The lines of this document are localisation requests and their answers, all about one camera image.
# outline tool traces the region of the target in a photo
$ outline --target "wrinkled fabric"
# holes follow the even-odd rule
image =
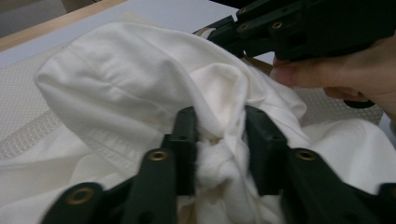
[[[306,107],[291,89],[194,35],[112,23],[54,55],[35,82],[65,126],[2,166],[9,181],[0,189],[14,191],[0,208],[2,223],[37,223],[79,182],[108,189],[135,175],[188,106],[198,118],[197,194],[179,198],[180,223],[284,223],[279,198],[259,197],[248,174],[245,105],[264,110],[290,147],[322,154],[347,183],[374,192],[396,181],[394,149],[373,124],[301,127]]]

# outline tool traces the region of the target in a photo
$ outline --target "human hand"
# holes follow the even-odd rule
[[[396,121],[396,35],[346,56],[275,60],[272,76],[289,87],[323,88],[333,98],[371,100]]]

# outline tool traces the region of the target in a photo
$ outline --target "brass screw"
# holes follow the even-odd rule
[[[164,151],[155,151],[151,152],[148,155],[148,158],[151,159],[152,161],[163,161],[168,157],[168,153]]]
[[[274,30],[278,30],[278,29],[280,29],[280,27],[282,27],[282,25],[283,25],[283,23],[281,21],[276,21],[276,22],[273,23],[272,28]]]
[[[89,201],[94,194],[94,190],[90,188],[76,189],[67,196],[67,203],[78,205]]]
[[[314,161],[317,158],[313,152],[306,150],[296,152],[296,157],[304,161]]]

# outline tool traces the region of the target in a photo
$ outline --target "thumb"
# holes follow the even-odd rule
[[[320,58],[276,66],[272,73],[277,82],[289,87],[327,88],[344,87],[346,76],[341,76],[343,59]]]

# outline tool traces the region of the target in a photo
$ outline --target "black plastic part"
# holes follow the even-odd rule
[[[215,21],[215,22],[207,25],[206,27],[209,27],[209,28],[220,28],[221,26],[228,25],[228,24],[234,24],[232,16],[228,16],[228,17],[223,18],[223,19],[221,19],[219,21]]]
[[[249,171],[259,195],[277,195],[283,188],[287,139],[260,109],[246,106]]]
[[[375,105],[375,103],[373,103],[372,101],[367,101],[367,102],[344,101],[344,104],[355,109],[365,109]]]
[[[231,26],[219,27],[208,39],[237,57],[268,51],[283,61],[340,56],[393,36],[394,8],[394,0],[260,0],[236,13],[236,35]]]
[[[93,223],[120,223],[127,200],[126,195],[128,195],[133,186],[134,177],[131,177],[113,189],[106,190],[105,198],[101,201],[101,206]]]
[[[175,126],[169,136],[169,149],[177,161],[177,195],[195,194],[195,161],[197,158],[197,118],[193,107],[177,113]]]
[[[287,177],[281,205],[289,224],[378,223],[316,152],[290,150]]]
[[[149,151],[127,197],[121,224],[177,223],[174,153],[166,148]]]
[[[65,191],[44,216],[42,224],[87,224],[95,219],[104,196],[96,183],[82,183]]]
[[[396,183],[381,185],[377,198],[380,201],[382,223],[396,223]]]
[[[251,2],[254,2],[254,0],[210,0],[212,2],[220,3],[224,6],[228,7],[236,7],[236,8],[241,8],[244,7],[246,4],[249,4]]]

